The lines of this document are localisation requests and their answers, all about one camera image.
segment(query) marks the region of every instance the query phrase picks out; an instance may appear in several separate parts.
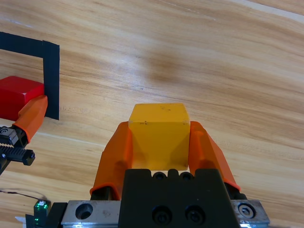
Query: black tape outline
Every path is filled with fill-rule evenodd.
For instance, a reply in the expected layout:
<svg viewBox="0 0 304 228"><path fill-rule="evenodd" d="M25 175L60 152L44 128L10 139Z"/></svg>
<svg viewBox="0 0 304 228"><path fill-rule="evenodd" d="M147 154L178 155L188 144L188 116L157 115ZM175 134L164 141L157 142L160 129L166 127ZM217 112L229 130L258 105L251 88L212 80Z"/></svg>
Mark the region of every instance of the black tape outline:
<svg viewBox="0 0 304 228"><path fill-rule="evenodd" d="M44 94L48 98L46 117L59 120L59 45L0 32L0 49L43 58Z"/></svg>

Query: red cube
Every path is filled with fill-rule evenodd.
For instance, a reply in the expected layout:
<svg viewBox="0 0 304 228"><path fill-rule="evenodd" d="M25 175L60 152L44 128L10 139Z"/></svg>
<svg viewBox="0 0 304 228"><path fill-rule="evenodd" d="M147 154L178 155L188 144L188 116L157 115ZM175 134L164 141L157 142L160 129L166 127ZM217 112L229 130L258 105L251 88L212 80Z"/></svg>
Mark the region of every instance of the red cube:
<svg viewBox="0 0 304 228"><path fill-rule="evenodd" d="M33 98L44 95L40 82L9 76L0 80L0 118L16 121L18 112Z"/></svg>

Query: yellow cube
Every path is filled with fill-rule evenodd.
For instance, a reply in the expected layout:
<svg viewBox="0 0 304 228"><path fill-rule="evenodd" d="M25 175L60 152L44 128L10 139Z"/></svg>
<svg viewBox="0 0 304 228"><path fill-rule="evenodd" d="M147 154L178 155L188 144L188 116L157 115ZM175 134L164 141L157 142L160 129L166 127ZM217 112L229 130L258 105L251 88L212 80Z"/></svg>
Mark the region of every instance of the yellow cube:
<svg viewBox="0 0 304 228"><path fill-rule="evenodd" d="M133 168L187 169L190 121L183 104L137 104L129 129Z"/></svg>

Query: wooden table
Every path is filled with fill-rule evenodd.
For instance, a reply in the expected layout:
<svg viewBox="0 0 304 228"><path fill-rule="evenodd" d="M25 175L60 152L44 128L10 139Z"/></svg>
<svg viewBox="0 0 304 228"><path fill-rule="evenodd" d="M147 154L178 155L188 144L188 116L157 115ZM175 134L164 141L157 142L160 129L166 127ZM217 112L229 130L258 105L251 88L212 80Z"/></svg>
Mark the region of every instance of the wooden table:
<svg viewBox="0 0 304 228"><path fill-rule="evenodd" d="M60 121L45 118L33 165L12 162L0 189L89 199L133 106L182 102L273 227L304 227L303 1L0 0L0 27L61 49ZM0 70L42 81L36 57L0 50ZM22 227L35 202L0 193L0 227Z"/></svg>

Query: black screw head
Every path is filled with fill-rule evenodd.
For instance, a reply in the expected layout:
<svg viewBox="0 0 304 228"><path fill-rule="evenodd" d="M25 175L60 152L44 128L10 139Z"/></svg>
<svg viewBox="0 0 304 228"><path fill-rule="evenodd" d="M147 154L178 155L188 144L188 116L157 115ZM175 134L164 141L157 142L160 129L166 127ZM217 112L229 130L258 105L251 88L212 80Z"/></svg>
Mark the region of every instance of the black screw head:
<svg viewBox="0 0 304 228"><path fill-rule="evenodd" d="M192 224L201 225L205 220L205 213L199 206L189 206L186 208L186 218Z"/></svg>
<svg viewBox="0 0 304 228"><path fill-rule="evenodd" d="M240 204L238 207L238 211L243 217L247 219L252 219L256 215L256 210L250 204L246 203Z"/></svg>
<svg viewBox="0 0 304 228"><path fill-rule="evenodd" d="M190 181L190 180L193 179L192 174L189 173L189 172L183 172L183 173L181 173L180 176L181 176L185 181Z"/></svg>
<svg viewBox="0 0 304 228"><path fill-rule="evenodd" d="M159 226L166 226L172 220L172 213L166 206L157 206L152 212L153 221Z"/></svg>
<svg viewBox="0 0 304 228"><path fill-rule="evenodd" d="M153 178L156 178L158 180L162 180L162 179L165 179L167 177L163 172L156 172L156 173L154 173Z"/></svg>

